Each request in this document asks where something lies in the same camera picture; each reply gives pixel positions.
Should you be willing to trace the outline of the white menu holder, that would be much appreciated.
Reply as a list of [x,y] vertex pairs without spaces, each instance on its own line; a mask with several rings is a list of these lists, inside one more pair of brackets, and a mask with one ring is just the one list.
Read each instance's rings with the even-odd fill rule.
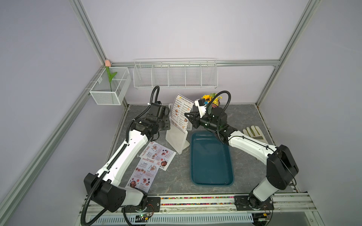
[[178,154],[182,154],[183,150],[190,146],[187,136],[187,131],[182,131],[173,124],[170,125],[170,130],[166,131],[166,141]]
[[185,117],[185,113],[189,113],[191,108],[183,104],[169,104],[171,124],[182,131],[191,131],[192,124]]

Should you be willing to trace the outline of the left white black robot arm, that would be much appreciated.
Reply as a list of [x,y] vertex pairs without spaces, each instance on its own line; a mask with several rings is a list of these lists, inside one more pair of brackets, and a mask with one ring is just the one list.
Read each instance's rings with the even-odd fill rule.
[[95,174],[84,179],[87,197],[81,212],[81,225],[90,226],[105,212],[127,206],[147,209],[147,192],[139,188],[120,187],[120,182],[136,154],[148,142],[157,140],[161,131],[170,129],[169,107],[158,100],[160,87],[155,86],[148,107],[129,123],[125,140]]

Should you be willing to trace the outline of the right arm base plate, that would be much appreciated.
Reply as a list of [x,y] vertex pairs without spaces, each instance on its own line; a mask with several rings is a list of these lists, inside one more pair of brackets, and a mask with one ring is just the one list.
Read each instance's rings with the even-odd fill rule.
[[236,195],[234,196],[234,204],[238,211],[259,211],[259,210],[274,210],[272,198],[269,197],[265,201],[260,201],[253,195]]

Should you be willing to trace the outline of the red special menu sheet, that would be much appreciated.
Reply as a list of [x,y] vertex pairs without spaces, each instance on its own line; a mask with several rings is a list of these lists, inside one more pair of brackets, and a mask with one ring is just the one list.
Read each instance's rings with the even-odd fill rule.
[[160,169],[166,171],[175,155],[175,151],[152,141],[149,142],[146,148],[142,151],[140,158],[154,160],[160,166]]

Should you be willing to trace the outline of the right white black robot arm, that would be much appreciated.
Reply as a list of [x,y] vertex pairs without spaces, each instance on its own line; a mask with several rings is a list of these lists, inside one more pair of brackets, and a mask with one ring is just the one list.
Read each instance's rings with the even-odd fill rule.
[[299,173],[297,163],[287,146],[279,147],[257,141],[227,123],[226,109],[231,101],[230,92],[223,90],[208,102],[197,99],[197,111],[185,113],[194,128],[199,126],[215,132],[223,144],[237,148],[255,157],[266,166],[266,177],[249,193],[244,206],[260,210],[272,202],[272,196],[289,185],[296,185]]

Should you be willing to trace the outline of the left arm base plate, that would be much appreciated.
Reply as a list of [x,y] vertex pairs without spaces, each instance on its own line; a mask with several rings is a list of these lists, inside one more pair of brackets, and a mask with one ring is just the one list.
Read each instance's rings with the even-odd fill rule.
[[160,212],[161,198],[158,196],[148,196],[146,200],[142,201],[140,205],[128,205],[124,208],[126,213],[143,213],[143,212]]

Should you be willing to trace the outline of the yellow food menu sheet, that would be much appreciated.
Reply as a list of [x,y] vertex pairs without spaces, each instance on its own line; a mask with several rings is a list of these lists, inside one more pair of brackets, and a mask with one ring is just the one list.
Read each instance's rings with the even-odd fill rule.
[[171,108],[171,124],[182,132],[187,132],[189,121],[184,114],[190,113],[193,106],[193,101],[178,94]]

